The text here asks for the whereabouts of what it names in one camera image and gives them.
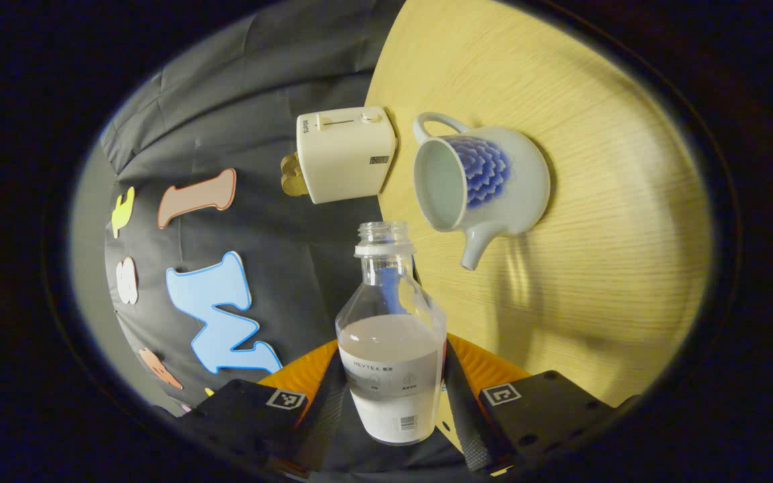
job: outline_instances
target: blue flower pattern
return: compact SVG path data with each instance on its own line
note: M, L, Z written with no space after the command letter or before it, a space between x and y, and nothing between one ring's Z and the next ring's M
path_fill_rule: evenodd
M472 136L444 136L458 153L467 178L467 208L478 208L499 198L511 174L506 151L491 141Z

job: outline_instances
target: white toaster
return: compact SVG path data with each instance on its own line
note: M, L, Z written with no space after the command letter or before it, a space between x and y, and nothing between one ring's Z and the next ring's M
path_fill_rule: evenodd
M395 146L393 125L380 107L297 117L299 169L313 204L377 195Z

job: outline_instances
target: white ceramic jug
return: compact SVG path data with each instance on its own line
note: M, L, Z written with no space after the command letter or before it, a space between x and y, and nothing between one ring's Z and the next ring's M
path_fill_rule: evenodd
M436 121L458 134L432 136ZM413 122L419 143L413 184L423 216L438 231L461 229L466 247L461 266L475 270L497 235L518 235L545 213L550 173L539 148L512 129L470 129L441 113L421 113Z

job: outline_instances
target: barcode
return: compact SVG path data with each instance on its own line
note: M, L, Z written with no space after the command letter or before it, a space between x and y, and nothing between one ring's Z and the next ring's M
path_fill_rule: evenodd
M399 425L401 425L402 431L412 431L417 428L417 415L408 416L407 418L402 418L399 422Z

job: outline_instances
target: gray cloth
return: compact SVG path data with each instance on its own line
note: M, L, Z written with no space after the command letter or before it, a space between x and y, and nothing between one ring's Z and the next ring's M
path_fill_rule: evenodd
M298 0L276 4L208 37L157 72L117 110L101 146L117 175L117 196L134 186L130 222L114 238L105 230L105 269L117 318L134 352L153 351L183 385L162 384L175 400L197 406L205 388L234 378L258 381L264 370L210 373L191 340L203 324L175 309L166 269L212 266L227 251L243 259L252 306L234 314L260 322L238 346L269 343L284 364L335 339L338 310L361 282L353 257L359 223L380 220L377 199L313 205L282 192L279 162L295 149L299 114L362 106L380 49L400 1ZM206 208L156 226L169 186L188 186L237 172L236 196L226 211ZM138 302L121 303L115 267L135 260ZM369 438L352 401L325 461L312 481L429 481L432 472L470 480L463 458L435 431L411 447ZM422 468L436 470L421 471Z

